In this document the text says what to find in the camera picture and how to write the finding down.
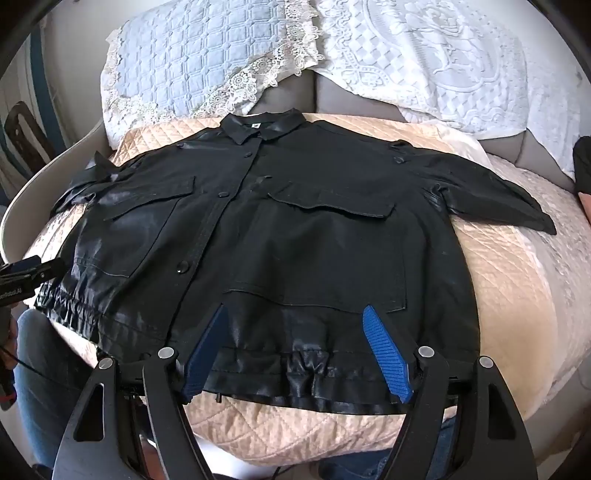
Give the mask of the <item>black jacket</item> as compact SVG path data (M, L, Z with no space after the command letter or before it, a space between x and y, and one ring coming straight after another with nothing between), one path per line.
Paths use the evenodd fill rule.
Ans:
M53 207L84 207L64 275L37 308L120 362L188 358L218 307L228 330L206 391L348 414L405 405L363 309L432 347L455 380L480 354L452 217L554 234L520 186L457 155L365 136L297 110L243 118L122 165L95 157Z

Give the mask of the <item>person's blue jeans leg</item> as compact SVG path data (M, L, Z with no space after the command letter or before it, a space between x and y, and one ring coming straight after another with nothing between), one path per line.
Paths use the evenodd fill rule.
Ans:
M92 368L42 313L29 309L17 325L17 405L35 459L51 469Z

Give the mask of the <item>dark wooden chair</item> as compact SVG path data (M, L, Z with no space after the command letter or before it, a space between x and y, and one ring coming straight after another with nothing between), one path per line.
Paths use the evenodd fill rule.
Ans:
M56 151L24 101L9 111L4 130L33 174L42 170L56 157Z

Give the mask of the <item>beige quilted bedspread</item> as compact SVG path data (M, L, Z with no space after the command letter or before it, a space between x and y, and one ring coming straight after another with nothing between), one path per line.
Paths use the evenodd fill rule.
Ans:
M480 144L457 130L326 114L325 120L385 140L457 153L490 163ZM556 313L545 274L532 245L515 227L456 220L470 268L481 327L481 347L501 370L523 417L531 416L542 390L542 346L554 347ZM525 336L532 334L533 340ZM315 461L394 444L404 418L317 413L224 399L202 393L185 409L191 428L217 447L250 464L277 466Z

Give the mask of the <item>pale floral quilted bedcover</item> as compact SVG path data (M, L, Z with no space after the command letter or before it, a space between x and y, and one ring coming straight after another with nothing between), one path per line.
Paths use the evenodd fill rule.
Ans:
M590 354L590 223L571 192L496 155L489 160L496 173L525 188L541 204L557 229L555 236L523 231L543 273L553 315L549 348L543 352L549 371L524 411L530 417L558 395Z

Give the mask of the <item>grey upholstered headboard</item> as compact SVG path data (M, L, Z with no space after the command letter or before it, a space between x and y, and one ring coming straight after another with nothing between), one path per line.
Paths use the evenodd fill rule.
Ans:
M256 114L283 112L293 108L303 113L354 115L401 122L405 120L397 106L356 96L311 70L304 71L300 76L287 77L276 87L267 88L250 111ZM481 145L489 154L534 172L567 191L575 190L574 181L560 170L545 147L529 131L510 137L483 140Z

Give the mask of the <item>blue quilted lace pillow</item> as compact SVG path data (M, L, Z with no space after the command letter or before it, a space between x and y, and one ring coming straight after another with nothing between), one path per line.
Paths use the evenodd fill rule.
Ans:
M177 118L249 113L322 61L308 1L171 1L113 30L100 74L106 137Z

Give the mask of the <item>white embossed pillow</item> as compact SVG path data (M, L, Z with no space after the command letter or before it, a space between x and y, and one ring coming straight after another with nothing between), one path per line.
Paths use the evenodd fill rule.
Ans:
M479 141L529 131L574 180L590 132L590 83L527 1L319 1L315 72Z

